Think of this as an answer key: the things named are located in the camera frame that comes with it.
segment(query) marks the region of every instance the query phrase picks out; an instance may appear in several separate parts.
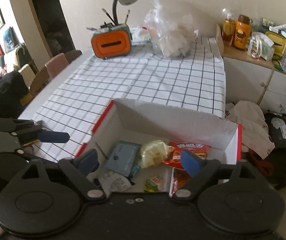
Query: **table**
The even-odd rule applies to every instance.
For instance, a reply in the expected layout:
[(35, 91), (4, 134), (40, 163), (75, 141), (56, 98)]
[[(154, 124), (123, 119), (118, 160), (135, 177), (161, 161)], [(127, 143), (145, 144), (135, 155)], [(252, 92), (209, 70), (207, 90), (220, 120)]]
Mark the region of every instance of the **table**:
[(70, 134), (65, 144), (34, 145), (34, 154), (51, 161), (75, 155), (90, 140), (92, 126), (113, 98), (224, 117), (225, 72), (215, 38), (201, 37), (191, 45), (188, 57), (176, 59), (157, 57), (150, 43), (134, 45), (125, 57), (102, 60), (90, 53), (83, 55), (52, 80), (20, 116), (43, 120), (47, 129)]

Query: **wooden cabinet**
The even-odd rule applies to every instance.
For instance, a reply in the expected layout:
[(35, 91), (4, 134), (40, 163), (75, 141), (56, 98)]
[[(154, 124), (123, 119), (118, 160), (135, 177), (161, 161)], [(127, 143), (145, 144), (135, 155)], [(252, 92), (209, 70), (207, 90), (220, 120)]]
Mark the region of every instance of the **wooden cabinet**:
[(286, 96), (266, 91), (259, 106), (263, 112), (270, 110), (272, 112), (286, 114)]
[(286, 73), (274, 70), (273, 66), (262, 65), (261, 60), (255, 64), (252, 58), (251, 62), (228, 56), (223, 60), (227, 103), (247, 100), (259, 104), (263, 112), (270, 110), (286, 114)]
[(267, 91), (286, 96), (286, 75), (275, 71), (267, 87)]
[(226, 102), (247, 100), (258, 103), (272, 73), (271, 69), (224, 57)]

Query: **red snack package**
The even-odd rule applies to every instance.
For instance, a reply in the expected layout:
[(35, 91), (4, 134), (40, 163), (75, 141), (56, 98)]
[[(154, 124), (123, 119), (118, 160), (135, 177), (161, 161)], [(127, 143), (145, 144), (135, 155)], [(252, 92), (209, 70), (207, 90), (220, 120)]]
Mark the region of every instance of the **red snack package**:
[(170, 146), (174, 147), (174, 151), (170, 158), (163, 161), (163, 163), (171, 167), (183, 170), (181, 166), (181, 151), (188, 150), (202, 159), (206, 159), (211, 146), (204, 144), (186, 143), (186, 142), (173, 142), (170, 141)]
[(179, 169), (174, 169), (173, 172), (173, 180), (170, 190), (170, 197), (173, 196), (173, 194), (182, 187), (185, 183), (187, 183), (190, 180), (190, 175), (186, 171), (181, 171)]

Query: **shelf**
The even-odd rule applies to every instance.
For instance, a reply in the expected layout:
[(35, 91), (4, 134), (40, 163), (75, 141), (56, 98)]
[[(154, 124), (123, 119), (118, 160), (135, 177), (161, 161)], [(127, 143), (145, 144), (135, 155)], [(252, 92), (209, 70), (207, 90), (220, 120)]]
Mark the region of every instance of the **shelf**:
[(238, 50), (232, 46), (224, 45), (223, 57), (228, 57), (228, 58), (233, 58), (233, 59), (238, 59), (238, 60), (242, 60), (245, 62), (253, 63), (253, 64), (256, 64), (262, 67), (272, 69), (274, 71), (278, 71), (286, 75), (286, 72), (281, 72), (275, 69), (274, 64), (271, 60), (266, 61), (263, 58), (258, 58), (258, 59), (252, 58), (248, 56), (246, 51)]

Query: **plastic bag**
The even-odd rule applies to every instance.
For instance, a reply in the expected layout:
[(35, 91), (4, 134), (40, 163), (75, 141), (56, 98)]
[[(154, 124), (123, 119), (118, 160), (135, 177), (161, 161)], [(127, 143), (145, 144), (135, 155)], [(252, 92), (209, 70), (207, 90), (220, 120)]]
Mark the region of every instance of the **plastic bag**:
[(166, 145), (161, 140), (150, 141), (142, 145), (140, 149), (141, 161), (139, 166), (144, 169), (149, 166), (157, 166), (168, 157), (168, 153), (173, 151), (172, 146)]
[(274, 54), (274, 48), (272, 48), (268, 43), (264, 41), (266, 35), (261, 33), (262, 35), (256, 34), (253, 36), (248, 47), (248, 55), (253, 58), (262, 57), (266, 61), (272, 59)]
[(187, 56), (194, 41), (192, 16), (174, 19), (167, 10), (171, 8), (164, 8), (159, 0), (154, 0), (154, 9), (145, 17), (153, 47), (160, 49), (165, 57)]
[(209, 153), (209, 150), (211, 149), (211, 146), (205, 145), (205, 144), (199, 144), (199, 143), (187, 143), (187, 142), (173, 142), (170, 141), (170, 146), (173, 146), (173, 154), (171, 158), (162, 161), (163, 163), (177, 168), (184, 170), (181, 165), (181, 152), (183, 150), (189, 150), (193, 154), (199, 156), (202, 159), (206, 159), (207, 155)]

